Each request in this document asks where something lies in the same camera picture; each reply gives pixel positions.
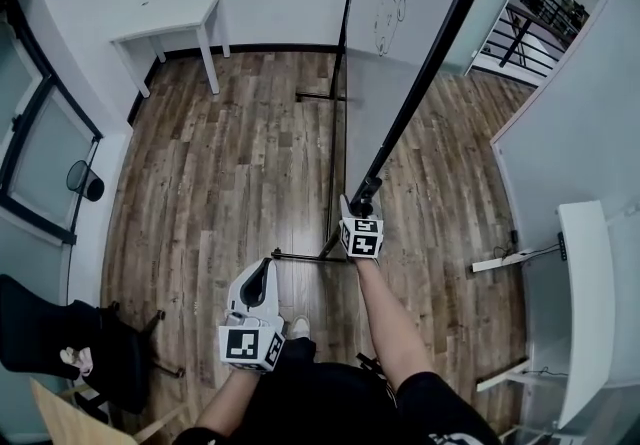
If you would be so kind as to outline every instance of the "black metal stand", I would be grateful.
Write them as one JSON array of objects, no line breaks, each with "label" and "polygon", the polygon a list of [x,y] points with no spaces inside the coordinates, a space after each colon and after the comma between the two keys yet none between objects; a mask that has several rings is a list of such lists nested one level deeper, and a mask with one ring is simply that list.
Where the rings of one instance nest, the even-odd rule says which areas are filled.
[{"label": "black metal stand", "polygon": [[[360,184],[360,187],[356,191],[356,194],[351,199],[350,205],[352,209],[354,205],[357,205],[359,202],[365,202],[367,197],[373,196],[378,189],[380,188],[380,179],[377,178],[378,173],[382,169],[382,166],[386,162],[387,158],[391,154],[391,151],[395,147],[396,143],[400,139],[400,136],[404,132],[404,129],[409,124],[409,120],[413,116],[413,113],[416,111],[422,98],[427,92],[427,89],[431,85],[434,77],[438,73],[440,66],[442,65],[447,52],[451,48],[462,24],[467,16],[467,13],[471,9],[471,5],[474,0],[453,0],[447,16],[438,31],[438,35],[436,36],[433,45],[431,46],[429,53],[427,54],[424,63],[414,81],[409,93],[402,105],[400,113],[396,116],[391,129],[389,130],[384,142],[382,143],[382,147],[378,151],[376,157],[373,160],[373,163],[369,167],[367,174]],[[345,52],[345,44],[346,44],[346,28],[347,28],[347,15],[349,12],[349,4],[351,0],[347,0],[344,9],[344,15],[342,17],[342,28],[340,30],[340,42],[339,42],[339,51],[336,55],[336,63],[334,64],[333,69],[333,80],[331,81],[331,90],[329,95],[326,96],[317,96],[314,95],[313,98],[324,98],[333,100],[334,105],[334,129],[332,134],[332,149],[331,149],[331,173],[330,173],[330,181],[329,181],[329,204],[327,206],[327,220],[326,220],[326,234],[325,237],[328,236],[329,226],[331,223],[331,211],[332,211],[332,202],[333,202],[333,171],[335,167],[335,121],[336,121],[336,109],[338,98],[336,95],[337,92],[337,84],[338,84],[338,72],[340,69],[340,63],[342,61],[342,56]],[[276,248],[271,256],[275,259],[282,260],[301,260],[307,262],[346,262],[343,259],[331,258],[329,257],[329,253],[333,250],[335,245],[338,243],[340,239],[340,228],[336,227],[330,236],[327,237],[327,241],[322,248],[322,251],[317,257],[309,256],[309,255],[293,255],[282,253],[280,248]]]},{"label": "black metal stand", "polygon": [[295,255],[290,253],[283,253],[280,248],[276,248],[271,252],[271,257],[276,260],[299,260],[302,262],[346,262],[345,258],[329,258],[328,255],[333,249],[333,246],[338,242],[340,237],[340,229],[336,230],[329,235],[331,227],[331,214],[333,212],[333,186],[335,184],[335,167],[336,167],[336,136],[338,134],[338,101],[345,102],[345,97],[338,96],[338,79],[340,74],[340,66],[342,64],[342,57],[345,53],[345,46],[347,41],[347,15],[349,13],[349,3],[351,0],[346,0],[344,5],[344,13],[342,14],[342,25],[340,27],[340,38],[338,40],[338,52],[336,53],[336,59],[333,63],[333,74],[331,76],[331,87],[329,88],[329,94],[308,93],[306,91],[296,91],[296,99],[301,101],[303,98],[314,98],[321,100],[332,101],[332,116],[331,116],[331,149],[329,160],[329,193],[327,201],[327,211],[325,214],[325,226],[324,236],[327,244],[322,249],[322,252],[318,256],[310,255]]},{"label": "black metal stand", "polygon": [[[378,192],[380,186],[382,185],[382,180],[379,178],[367,178],[364,182],[364,187],[360,190],[360,192],[353,198],[351,201],[351,213],[354,216],[362,216],[366,217],[371,214],[371,198]],[[293,255],[288,253],[282,253],[280,248],[276,248],[271,256],[276,260],[299,260],[302,262],[348,262],[346,258],[335,258],[330,257],[329,253],[335,248],[336,244],[340,240],[340,227],[336,226],[328,237],[325,245],[322,247],[322,251],[318,256],[310,256],[310,255]]]}]

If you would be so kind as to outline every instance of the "tripod base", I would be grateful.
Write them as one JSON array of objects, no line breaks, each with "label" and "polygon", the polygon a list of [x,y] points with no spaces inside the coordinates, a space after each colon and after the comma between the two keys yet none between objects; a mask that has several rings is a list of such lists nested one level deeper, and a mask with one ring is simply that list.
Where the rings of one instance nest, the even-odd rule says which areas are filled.
[{"label": "tripod base", "polygon": [[331,257],[321,257],[318,256],[310,256],[310,255],[294,255],[291,253],[283,253],[280,248],[276,248],[271,252],[271,258],[275,260],[298,260],[301,262],[333,262],[333,263],[342,263],[346,264],[346,258],[331,258]]}]

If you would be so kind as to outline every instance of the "window frame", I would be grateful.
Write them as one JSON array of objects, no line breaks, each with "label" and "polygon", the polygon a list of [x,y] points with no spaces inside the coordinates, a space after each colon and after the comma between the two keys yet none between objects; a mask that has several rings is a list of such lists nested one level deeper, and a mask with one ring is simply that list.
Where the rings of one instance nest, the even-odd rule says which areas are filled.
[{"label": "window frame", "polygon": [[39,228],[49,235],[60,239],[63,243],[73,245],[76,243],[77,238],[74,232],[80,204],[82,203],[81,196],[76,198],[71,226],[69,229],[66,229],[13,199],[9,194],[9,190],[12,185],[16,168],[19,165],[20,156],[27,138],[33,129],[33,125],[36,122],[36,118],[38,117],[41,108],[46,103],[47,97],[55,89],[60,92],[73,112],[89,129],[91,134],[93,134],[90,150],[91,155],[88,162],[89,167],[91,167],[91,164],[93,163],[98,143],[104,136],[89,119],[80,105],[78,105],[73,96],[71,96],[42,52],[42,49],[40,49],[38,42],[29,28],[27,19],[20,8],[18,0],[0,0],[0,12],[4,12],[6,14],[6,22],[13,28],[16,38],[21,42],[31,61],[42,75],[42,80],[24,108],[24,111],[16,116],[13,126],[14,133],[9,145],[7,146],[4,158],[2,159],[2,164],[0,165],[0,207],[7,209],[12,214],[17,215],[27,223]]}]

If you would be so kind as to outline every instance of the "black shirt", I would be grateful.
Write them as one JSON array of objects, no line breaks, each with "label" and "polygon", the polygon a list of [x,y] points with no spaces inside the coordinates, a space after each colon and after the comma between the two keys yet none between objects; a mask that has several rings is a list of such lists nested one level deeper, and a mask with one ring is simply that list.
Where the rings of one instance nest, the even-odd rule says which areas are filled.
[{"label": "black shirt", "polygon": [[192,428],[174,445],[403,443],[499,445],[476,411],[437,374],[404,381],[395,401],[375,374],[336,363],[262,377],[230,437]]}]

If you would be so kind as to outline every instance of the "white table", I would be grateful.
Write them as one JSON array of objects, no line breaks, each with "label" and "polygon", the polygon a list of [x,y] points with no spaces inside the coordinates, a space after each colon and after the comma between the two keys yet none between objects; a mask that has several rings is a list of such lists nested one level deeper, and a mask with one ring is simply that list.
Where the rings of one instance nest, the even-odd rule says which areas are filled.
[{"label": "white table", "polygon": [[[609,232],[601,203],[591,201],[560,205],[558,217],[565,241],[571,287],[570,353],[568,358],[561,359],[566,364],[568,377],[527,374],[526,371],[532,366],[526,361],[478,383],[477,391],[486,390],[502,381],[563,388],[564,399],[557,420],[557,427],[562,429],[609,378],[615,332],[615,292]],[[550,250],[551,254],[559,256],[560,252],[556,249]],[[535,262],[530,250],[512,255],[518,256]],[[499,260],[474,265],[477,271],[483,270],[478,268],[479,264],[488,266],[485,269],[492,269]],[[560,347],[557,356],[563,355]]]},{"label": "white table", "polygon": [[111,30],[111,42],[142,96],[147,98],[149,89],[144,83],[144,77],[137,72],[131,56],[122,44],[136,38],[148,37],[158,59],[164,63],[166,57],[158,36],[190,30],[195,31],[198,38],[211,91],[214,94],[220,92],[206,28],[206,22],[214,10],[216,10],[215,23],[221,36],[222,52],[224,57],[229,57],[229,38],[223,0],[139,0],[118,14],[115,19],[116,25]]}]

